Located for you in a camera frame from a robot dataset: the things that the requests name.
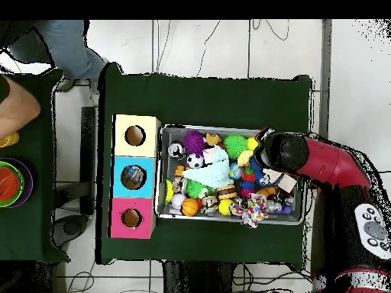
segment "shoe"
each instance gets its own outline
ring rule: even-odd
[[[75,85],[75,80],[67,79],[65,76],[60,80],[57,86],[58,92],[68,92]]]
[[[103,62],[105,62],[105,65],[108,63],[108,59],[102,57]],[[90,82],[89,83],[90,89],[91,89],[91,100],[94,103],[95,107],[99,106],[99,90],[98,90],[98,83],[97,82]]]

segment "person's leg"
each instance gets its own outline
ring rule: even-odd
[[[89,79],[97,82],[105,66],[102,58],[86,47],[83,20],[40,21],[42,35],[54,63],[68,79]]]
[[[17,61],[25,64],[51,64],[47,49],[35,29],[22,35],[9,48],[9,52]]]

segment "green mat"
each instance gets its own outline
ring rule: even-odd
[[[100,103],[99,112],[99,146],[103,150],[98,151],[97,178],[97,202],[102,202],[98,226],[102,226],[102,232],[97,229],[98,261],[100,257],[105,262],[114,258],[267,261],[290,262],[301,268],[303,223],[261,224],[250,229],[228,222],[158,218],[150,240],[130,240],[107,238],[107,216],[113,114],[156,116],[162,124],[246,129],[270,125],[282,131],[307,132],[312,86],[308,76],[294,80],[126,76],[115,63],[103,73],[105,103]]]
[[[41,113],[20,131],[19,142],[0,148],[0,157],[22,161],[31,171],[34,188],[29,199],[17,208],[0,208],[0,259],[67,261],[51,243],[54,213],[54,145],[52,91],[61,79],[57,69],[42,76],[11,76],[40,103]]]

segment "green spiky ball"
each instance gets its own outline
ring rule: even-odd
[[[210,195],[213,191],[213,188],[210,188],[206,185],[202,185],[201,183],[193,180],[187,180],[186,184],[186,193],[189,195],[190,198],[192,199],[197,199],[199,197],[199,194],[201,193],[201,190],[203,188],[208,189],[208,194]]]
[[[241,135],[232,134],[224,139],[227,154],[230,159],[237,159],[242,152],[247,150],[247,139]]]

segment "green table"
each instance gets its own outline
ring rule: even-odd
[[[162,124],[307,132],[308,76],[294,80],[185,79],[152,75],[122,75],[118,65],[103,71],[105,103],[99,113],[99,164],[96,256],[110,259],[171,259],[222,262],[289,262],[302,265],[303,226],[262,224],[250,229],[214,221],[157,219],[149,240],[107,237],[111,157],[111,116],[156,116]]]

